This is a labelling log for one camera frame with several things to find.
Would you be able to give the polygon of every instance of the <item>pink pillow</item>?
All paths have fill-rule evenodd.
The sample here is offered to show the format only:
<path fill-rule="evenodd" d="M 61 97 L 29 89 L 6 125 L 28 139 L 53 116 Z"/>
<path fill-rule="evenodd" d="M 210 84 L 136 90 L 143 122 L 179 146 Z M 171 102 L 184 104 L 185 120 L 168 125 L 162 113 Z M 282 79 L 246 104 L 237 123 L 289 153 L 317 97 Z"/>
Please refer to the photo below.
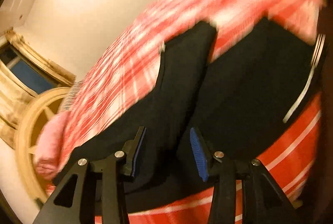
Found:
<path fill-rule="evenodd" d="M 67 123 L 69 110 L 56 114 L 48 121 L 37 139 L 34 165 L 38 174 L 44 179 L 53 179 L 58 171 L 62 147 L 63 132 Z"/>

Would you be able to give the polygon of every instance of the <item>blue window pane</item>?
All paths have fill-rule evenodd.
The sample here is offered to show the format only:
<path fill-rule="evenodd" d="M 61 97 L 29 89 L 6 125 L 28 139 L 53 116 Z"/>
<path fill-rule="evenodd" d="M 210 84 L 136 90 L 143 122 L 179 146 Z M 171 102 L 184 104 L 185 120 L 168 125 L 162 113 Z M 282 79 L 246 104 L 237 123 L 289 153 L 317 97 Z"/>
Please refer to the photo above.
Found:
<path fill-rule="evenodd" d="M 22 60 L 11 68 L 11 72 L 38 94 L 55 87 Z"/>

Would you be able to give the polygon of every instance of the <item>red and white bedding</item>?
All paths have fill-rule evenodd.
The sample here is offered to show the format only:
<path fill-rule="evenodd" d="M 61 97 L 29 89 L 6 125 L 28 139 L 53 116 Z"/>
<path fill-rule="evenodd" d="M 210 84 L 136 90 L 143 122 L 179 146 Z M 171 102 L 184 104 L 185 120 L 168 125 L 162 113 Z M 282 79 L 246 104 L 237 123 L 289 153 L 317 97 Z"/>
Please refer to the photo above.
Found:
<path fill-rule="evenodd" d="M 314 43 L 323 0 L 158 0 L 110 45 L 87 73 L 71 107 L 62 137 L 58 170 L 72 150 L 99 134 L 149 93 L 159 71 L 159 45 L 199 20 L 218 28 L 210 61 L 228 51 L 264 16 L 309 44 Z M 259 159 L 291 200 L 297 198 L 312 164 L 319 133 L 320 95 Z M 213 189 L 170 205 L 130 214 L 131 223 L 206 223 Z M 241 191 L 236 222 L 241 223 Z"/>

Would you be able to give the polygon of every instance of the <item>ridged blue pad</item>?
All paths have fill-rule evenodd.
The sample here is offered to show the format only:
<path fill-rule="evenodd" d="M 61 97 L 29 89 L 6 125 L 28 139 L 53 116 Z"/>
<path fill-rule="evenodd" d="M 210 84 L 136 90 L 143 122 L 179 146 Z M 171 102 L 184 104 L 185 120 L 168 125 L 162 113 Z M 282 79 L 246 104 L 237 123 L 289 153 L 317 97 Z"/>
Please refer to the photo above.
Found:
<path fill-rule="evenodd" d="M 207 159 L 205 157 L 204 151 L 200 145 L 198 136 L 196 135 L 195 129 L 191 128 L 189 139 L 191 142 L 191 147 L 196 163 L 196 168 L 198 169 L 199 176 L 201 179 L 206 182 L 208 180 L 208 171 L 207 171 Z"/>

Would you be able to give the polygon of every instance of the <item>silver bolt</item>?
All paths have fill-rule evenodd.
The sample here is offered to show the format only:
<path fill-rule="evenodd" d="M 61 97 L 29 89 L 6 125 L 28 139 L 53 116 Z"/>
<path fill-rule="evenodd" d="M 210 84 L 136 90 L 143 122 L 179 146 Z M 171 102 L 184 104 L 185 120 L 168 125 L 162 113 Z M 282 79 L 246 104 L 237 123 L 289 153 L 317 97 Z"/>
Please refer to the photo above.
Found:
<path fill-rule="evenodd" d="M 258 159 L 252 159 L 251 164 L 254 165 L 254 166 L 260 166 L 261 162 Z"/>
<path fill-rule="evenodd" d="M 214 153 L 214 156 L 217 157 L 217 158 L 222 158 L 222 157 L 224 157 L 224 153 L 220 152 L 220 151 L 217 151 L 217 152 Z"/>
<path fill-rule="evenodd" d="M 80 166 L 84 166 L 85 164 L 87 163 L 87 160 L 85 158 L 81 158 L 79 161 L 78 161 L 78 164 Z"/>
<path fill-rule="evenodd" d="M 123 157 L 125 153 L 123 151 L 117 151 L 114 153 L 114 156 L 117 158 Z"/>

